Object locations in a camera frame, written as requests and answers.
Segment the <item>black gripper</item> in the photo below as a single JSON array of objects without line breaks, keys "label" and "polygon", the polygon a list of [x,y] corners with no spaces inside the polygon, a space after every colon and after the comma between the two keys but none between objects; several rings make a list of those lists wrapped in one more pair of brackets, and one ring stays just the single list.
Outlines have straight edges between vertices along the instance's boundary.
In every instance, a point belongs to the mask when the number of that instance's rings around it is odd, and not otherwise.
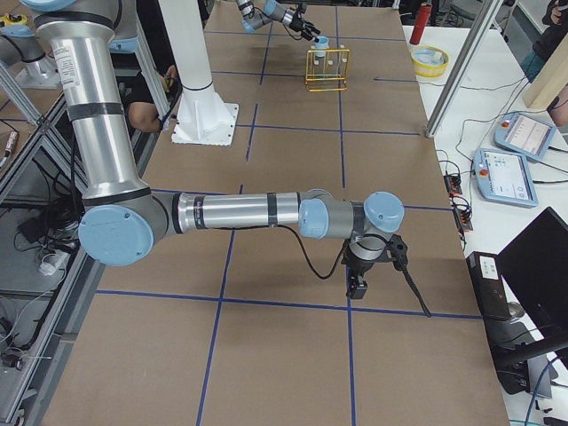
[{"label": "black gripper", "polygon": [[292,19],[288,27],[291,30],[299,33],[303,39],[311,41],[314,39],[314,35],[320,34],[320,31],[310,21],[304,21],[303,14],[306,11],[307,11],[306,3],[297,4],[296,8],[292,10]]},{"label": "black gripper", "polygon": [[362,275],[350,274],[347,283],[346,296],[349,299],[362,299],[367,292],[367,282]]}]

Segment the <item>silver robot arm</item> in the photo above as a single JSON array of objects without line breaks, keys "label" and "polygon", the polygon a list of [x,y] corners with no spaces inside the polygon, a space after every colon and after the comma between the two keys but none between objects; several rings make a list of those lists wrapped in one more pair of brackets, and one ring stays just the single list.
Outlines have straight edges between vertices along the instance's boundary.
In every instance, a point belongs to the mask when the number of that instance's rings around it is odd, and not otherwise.
[{"label": "silver robot arm", "polygon": [[144,258],[162,238],[205,229],[283,227],[297,239],[334,238],[337,261],[349,271],[347,295],[367,291],[374,264],[407,269],[398,235],[405,210],[398,197],[370,194],[339,201],[324,190],[292,193],[190,195],[154,193],[141,179],[110,56],[111,43],[136,27],[127,1],[30,1],[37,34],[52,48],[67,115],[73,125],[88,186],[79,224],[83,249],[102,264]]},{"label": "silver robot arm", "polygon": [[307,12],[307,4],[304,2],[296,4],[295,8],[273,0],[265,1],[263,8],[256,7],[253,1],[237,0],[235,3],[241,12],[241,23],[249,33],[255,33],[271,22],[279,22],[286,29],[298,33],[308,41],[321,34],[313,23],[304,18]]}]

